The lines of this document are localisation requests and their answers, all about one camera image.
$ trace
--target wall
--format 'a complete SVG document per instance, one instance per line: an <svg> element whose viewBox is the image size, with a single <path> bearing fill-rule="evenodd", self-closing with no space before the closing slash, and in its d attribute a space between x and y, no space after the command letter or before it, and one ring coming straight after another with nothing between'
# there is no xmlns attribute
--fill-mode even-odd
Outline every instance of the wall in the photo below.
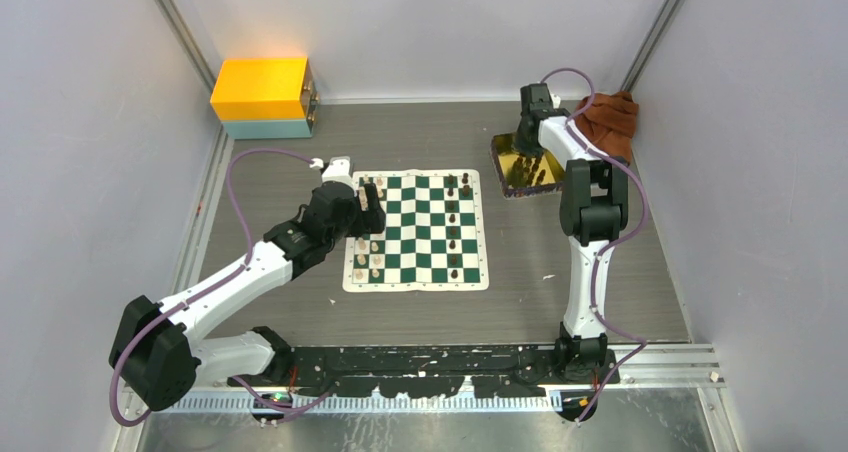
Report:
<svg viewBox="0 0 848 452"><path fill-rule="evenodd" d="M677 289L749 450L844 450L848 2L686 0L634 92Z"/></svg>
<svg viewBox="0 0 848 452"><path fill-rule="evenodd" d="M0 4L0 449L100 450L118 320L169 292L217 125L153 0Z"/></svg>
<svg viewBox="0 0 848 452"><path fill-rule="evenodd" d="M306 54L324 99L371 102L518 100L566 65L616 91L662 1L176 0L214 70ZM561 95L585 95L568 84Z"/></svg>

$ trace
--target wire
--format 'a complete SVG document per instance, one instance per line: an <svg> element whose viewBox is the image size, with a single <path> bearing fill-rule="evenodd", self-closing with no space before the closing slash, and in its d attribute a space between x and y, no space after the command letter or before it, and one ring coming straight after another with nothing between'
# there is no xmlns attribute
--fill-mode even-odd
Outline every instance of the wire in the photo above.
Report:
<svg viewBox="0 0 848 452"><path fill-rule="evenodd" d="M630 180L632 180L633 183L636 184L636 188L639 190L639 198L642 200L642 217L639 219L639 223L636 225L636 227L634 227L633 230L631 230L628 234L624 235L623 237L619 237L618 239L616 239L616 240L608 243L607 245L601 247L601 250L598 251L598 255L595 257L595 262L592 264L592 276L591 276L591 284L590 284L590 288L589 288L590 289L591 309L592 309L592 312L595 314L595 317L598 319L598 322L603 324L603 326L606 327L608 330L611 330L611 331L615 332L616 334L618 334L622 337L625 337L627 339L630 339L634 342L638 342L639 346L636 347L635 349L633 349L629 354L627 354L623 358L621 358L621 360L616 362L616 364L612 368L610 368L609 372L607 372L607 375L604 376L604 380L602 380L601 383L598 385L597 390L595 391L595 393L592 396L592 399L589 401L589 405L587 405L583 409L583 412L577 418L576 422L577 422L577 426L579 427L580 422L583 421L583 419L586 417L586 414L588 414L589 411L591 411L592 408L595 406L595 403L597 403L598 397L601 395L601 392L603 392L604 387L606 387L607 383L610 381L610 379L612 379L613 375L615 375L615 373L616 373L616 371L618 371L619 367L621 367L622 364L624 364L625 362L627 362L628 360L633 358L634 355L638 354L639 352L644 350L645 347L648 346L647 339L644 339L644 338L639 337L637 335L633 335L633 334L630 334L628 332L625 332L624 330L622 330L622 329L616 327L615 325L613 325L612 323L610 323L603 316L603 314L600 313L600 311L598 310L598 300L597 300L597 281L598 281L598 270L600 268L601 260L603 260L604 254L606 252L608 252L609 250L611 250L613 247L615 247L619 244L622 244L624 242L627 242L628 240L632 239L636 234L638 234L642 230L642 228L645 227L645 223L648 221L648 217L650 217L650 211L648 209L648 198L647 198L647 195L645 194L645 188L642 186L642 181L639 180L639 177L636 177L636 174L633 173L632 170L630 170L627 166L625 166L621 162L613 159L612 157L610 157L606 154L599 153L595 149L591 148L586 143L586 141L583 140L583 138L584 138L583 135L580 132L577 132L577 131L575 131L574 129L571 128L570 122L572 122L574 119L576 119L578 116L580 116L580 114L586 112L589 109L589 107L592 106L592 103L595 101L595 85L592 83L592 79L590 79L588 75L581 72L580 70L577 70L577 69L574 69L574 68L571 68L571 67L563 67L563 68L560 68L560 69L552 70L547 75L542 77L542 80L540 80L539 82L545 83L545 81L547 81L549 78L551 78L551 76L558 74L560 72L571 72L571 73L577 74L577 75L583 77L586 80L586 83L589 85L589 98L586 100L586 103L583 105L583 107L577 109L573 114L571 114L570 116L568 116L565 119L565 130L568 132L568 135L570 135L571 138L574 139L575 142L580 144L583 147L583 149L585 149L586 153L588 153L592 157L596 157L598 159L601 159L604 162L609 163L610 165L618 168L619 170L621 170L622 172L627 174L627 176L630 178Z"/></svg>
<svg viewBox="0 0 848 452"><path fill-rule="evenodd" d="M174 314L176 314L180 310L188 308L189 305L193 304L194 302L197 302L198 300L202 299L203 297L206 297L207 295L211 294L212 292L223 287L225 284L227 284L228 282L230 282L234 278L238 277L238 275L241 274L247 268L247 265L250 264L250 261L253 258L253 238L250 235L250 228L247 225L247 221L244 218L244 214L242 213L241 207L239 207L238 201L236 200L235 193L233 192L232 172L233 172L233 167L235 166L235 164L239 160L241 160L243 157L247 157L248 155L253 155L253 154L260 154L260 153L288 155L289 157L294 157L295 159L302 160L302 161L307 162L309 164L312 163L312 159L310 159L309 157L306 157L305 155L300 155L296 152L292 152L292 151L289 151L289 150L270 149L270 148L259 148L259 149L245 150L244 152L241 152L240 154L233 157L233 159L230 161L229 166L227 166L227 174L226 174L226 177L225 177L225 181L226 181L226 185L227 185L227 195L230 198L230 203L233 205L233 209L235 209L236 216L239 219L239 223L241 223L242 230L244 230L244 235L245 235L245 238L247 239L247 253L245 254L244 263L239 265L239 267L236 270L234 270L232 273L230 273L226 277L222 278L218 282L215 282L214 284L203 289L202 291L198 292L197 294L192 295L191 297L186 299L184 302L180 302L179 304L171 307L170 309L168 309L165 312L163 312L162 314L160 314L158 317L156 317L155 319L150 321L149 324L144 326L138 332L138 334L136 334L132 338L132 340L130 340L130 342L124 348L123 352L121 352L121 355L118 357L118 360L115 362L115 368L112 372L112 380L109 383L109 410L111 411L112 417L115 419L115 422L117 422L118 424L120 424L124 427L134 427L134 426L144 422L144 420L147 419L147 417L150 416L150 413L151 413L151 410L148 409L148 410L144 411L143 414L136 417L135 419L127 419L126 417L123 416L123 414L121 414L120 407L118 405L118 388L119 388L118 385L119 385L120 379L121 379L121 372L124 370L124 365L126 365L127 360L129 359L130 355L135 350L135 348L138 346L139 342L141 342L142 339L144 339L144 337L146 337L147 334L149 334L151 330L156 328L156 326L158 326L162 322L168 320L171 316L173 316ZM239 382L241 380L240 377L234 377L233 379L236 380L236 382ZM245 388L247 388L247 391L249 393L251 393L251 395L255 394L256 396L258 396L258 394L256 394L256 391L254 391L253 388L251 388L250 385L247 384L247 382L244 382L243 380L241 380L241 382L239 382L239 383L242 386L244 386ZM258 397L258 400L261 404L265 405L266 407L269 407L269 408L276 407L276 404L274 404L271 401L266 401L261 396ZM309 404L308 406L305 406L306 408L303 410L303 412L308 410L308 408L314 407L315 405L317 405L317 404L313 402L313 403ZM298 417L301 414L297 414L297 415L292 414L292 415L294 415L294 417L292 417L292 419Z"/></svg>

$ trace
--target chessboard border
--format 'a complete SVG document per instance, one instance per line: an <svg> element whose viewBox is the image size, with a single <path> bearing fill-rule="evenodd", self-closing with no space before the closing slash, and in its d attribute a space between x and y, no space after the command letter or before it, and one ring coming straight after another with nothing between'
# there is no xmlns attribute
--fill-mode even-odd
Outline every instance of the chessboard border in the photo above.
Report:
<svg viewBox="0 0 848 452"><path fill-rule="evenodd" d="M409 292L409 291L454 291L454 292L467 292L474 290L486 290L489 288L489 258L486 252L486 232L485 227L483 225L483 195L480 184L480 173L474 169L438 169L438 170L422 170L422 169L409 169L409 170L400 170L400 171L384 171L384 170L375 170L375 171L357 171L353 174L353 183L359 184L359 179L362 176L367 175L369 177L409 177L409 176L424 176L424 177L439 177L445 176L447 177L450 174L453 174L457 178L462 177L462 174L468 173L468 176L471 178L472 182L476 184L474 190L474 214L475 214L475 228L477 229L477 241L478 245L482 245L482 247L478 247L478 262L480 269L480 282L479 283L468 283L468 282L457 282L457 283L444 283L444 284L432 284L432 283L424 283L424 282L410 282L407 284L395 284L395 287L388 287L387 284L354 284L353 283L353 257L356 256L356 240L353 238L348 238L345 243L345 256L344 256L344 275L342 276L342 288L345 292L351 293L367 293L367 292Z"/></svg>

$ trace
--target yellow box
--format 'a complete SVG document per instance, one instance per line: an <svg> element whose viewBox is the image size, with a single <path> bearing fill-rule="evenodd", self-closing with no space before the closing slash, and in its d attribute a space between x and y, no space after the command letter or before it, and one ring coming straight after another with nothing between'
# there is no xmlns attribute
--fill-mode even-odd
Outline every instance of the yellow box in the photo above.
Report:
<svg viewBox="0 0 848 452"><path fill-rule="evenodd" d="M317 94L308 59L228 59L209 103L225 120L304 119Z"/></svg>

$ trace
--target reflective floor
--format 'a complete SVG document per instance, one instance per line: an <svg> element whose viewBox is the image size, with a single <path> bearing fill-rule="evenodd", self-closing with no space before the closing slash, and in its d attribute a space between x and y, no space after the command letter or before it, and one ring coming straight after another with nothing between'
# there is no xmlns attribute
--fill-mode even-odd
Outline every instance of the reflective floor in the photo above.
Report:
<svg viewBox="0 0 848 452"><path fill-rule="evenodd" d="M579 429L556 413L314 414L260 428L246 413L159 413L139 449L165 451L711 451L696 389L609 390Z"/></svg>

